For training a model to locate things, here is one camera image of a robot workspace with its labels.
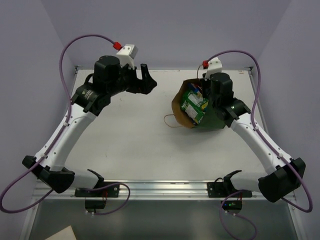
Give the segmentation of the green snack packet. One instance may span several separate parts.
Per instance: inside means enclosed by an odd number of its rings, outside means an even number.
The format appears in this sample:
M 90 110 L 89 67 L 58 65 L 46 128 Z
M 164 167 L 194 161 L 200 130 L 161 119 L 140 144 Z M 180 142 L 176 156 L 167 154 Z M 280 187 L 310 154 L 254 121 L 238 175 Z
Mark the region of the green snack packet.
M 187 114 L 194 125 L 198 125 L 205 116 L 208 103 L 208 99 L 203 98 L 201 94 L 198 95 L 191 90 L 187 90 L 182 95 L 180 109 Z

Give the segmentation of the green paper bag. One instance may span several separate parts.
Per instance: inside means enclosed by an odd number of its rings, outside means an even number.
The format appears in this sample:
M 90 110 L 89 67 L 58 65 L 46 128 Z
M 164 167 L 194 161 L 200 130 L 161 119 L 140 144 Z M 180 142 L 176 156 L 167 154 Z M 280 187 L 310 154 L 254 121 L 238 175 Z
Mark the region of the green paper bag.
M 205 115 L 202 119 L 202 121 L 198 125 L 194 125 L 193 121 L 188 117 L 188 115 L 181 110 L 180 103 L 182 100 L 183 94 L 190 90 L 188 87 L 188 83 L 194 83 L 199 86 L 202 93 L 202 87 L 201 87 L 201 80 L 198 78 L 192 78 L 184 80 L 174 96 L 173 100 L 171 101 L 171 109 L 172 113 L 171 115 L 175 118 L 176 122 L 181 127 L 185 127 L 188 129 L 202 129 L 204 131 L 216 131 L 223 129 L 226 125 L 225 123 L 218 119 L 218 117 L 215 114 L 214 109 L 211 106 L 212 101 L 208 99 L 208 105 L 206 108 Z

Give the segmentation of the blue snack packet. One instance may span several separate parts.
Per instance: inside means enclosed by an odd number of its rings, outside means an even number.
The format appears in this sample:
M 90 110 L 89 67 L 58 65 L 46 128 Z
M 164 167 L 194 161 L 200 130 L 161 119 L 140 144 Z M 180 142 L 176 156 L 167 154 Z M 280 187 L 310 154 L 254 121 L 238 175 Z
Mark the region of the blue snack packet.
M 202 95 L 202 92 L 201 92 L 201 89 L 199 88 L 199 86 L 197 84 L 194 84 L 194 83 L 188 83 L 188 88 L 195 94 L 195 95 L 198 95 L 198 96 L 201 96 Z

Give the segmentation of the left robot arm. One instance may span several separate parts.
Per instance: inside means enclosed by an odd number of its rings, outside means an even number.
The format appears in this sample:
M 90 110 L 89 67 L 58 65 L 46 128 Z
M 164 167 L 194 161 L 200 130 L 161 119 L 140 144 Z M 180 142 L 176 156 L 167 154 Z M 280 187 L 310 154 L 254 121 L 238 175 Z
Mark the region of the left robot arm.
M 149 94 L 157 82 L 151 77 L 147 64 L 136 67 L 120 65 L 116 56 L 102 56 L 71 98 L 70 108 L 50 139 L 34 156 L 27 155 L 22 164 L 42 182 L 60 194 L 69 188 L 86 189 L 92 196 L 103 193 L 103 177 L 87 169 L 84 173 L 65 167 L 66 160 L 85 129 L 99 116 L 111 98 L 121 92 Z

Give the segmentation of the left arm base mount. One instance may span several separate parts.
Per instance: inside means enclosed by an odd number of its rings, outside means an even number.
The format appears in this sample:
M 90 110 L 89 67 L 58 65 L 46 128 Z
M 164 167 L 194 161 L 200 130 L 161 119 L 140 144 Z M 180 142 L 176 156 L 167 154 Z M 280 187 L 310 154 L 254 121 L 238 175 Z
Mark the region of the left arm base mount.
M 117 198 L 119 196 L 120 185 L 115 182 L 103 182 L 98 185 L 99 188 L 111 185 L 100 191 L 87 191 L 80 188 L 75 190 L 74 196 L 85 198 L 84 207 L 88 212 L 96 213 L 97 210 L 104 210 L 108 198 Z

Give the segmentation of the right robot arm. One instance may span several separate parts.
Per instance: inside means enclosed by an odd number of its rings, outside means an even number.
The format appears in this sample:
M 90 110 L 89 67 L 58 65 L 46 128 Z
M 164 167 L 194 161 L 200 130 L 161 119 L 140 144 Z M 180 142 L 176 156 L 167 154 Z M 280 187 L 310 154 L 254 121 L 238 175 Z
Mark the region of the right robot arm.
M 209 107 L 225 125 L 238 134 L 256 155 L 264 173 L 255 175 L 235 170 L 223 178 L 223 192 L 235 196 L 240 190 L 260 192 L 269 202 L 283 200 L 299 188 L 306 164 L 282 150 L 255 120 L 254 111 L 234 96 L 233 81 L 226 73 L 211 74 L 201 79 Z

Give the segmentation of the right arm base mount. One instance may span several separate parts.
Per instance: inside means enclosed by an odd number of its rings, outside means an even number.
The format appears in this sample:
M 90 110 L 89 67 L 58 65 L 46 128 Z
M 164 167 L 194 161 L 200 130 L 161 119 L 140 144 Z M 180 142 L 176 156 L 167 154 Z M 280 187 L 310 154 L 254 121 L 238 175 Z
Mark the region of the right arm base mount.
M 209 198 L 223 198 L 234 194 L 237 192 L 235 189 L 227 189 L 224 185 L 224 181 L 221 177 L 217 178 L 215 181 L 207 182 L 207 194 Z M 245 190 L 233 195 L 236 200 L 226 200 L 222 205 L 222 209 L 231 213 L 239 213 L 243 207 L 243 198 L 251 198 L 253 196 L 251 191 Z

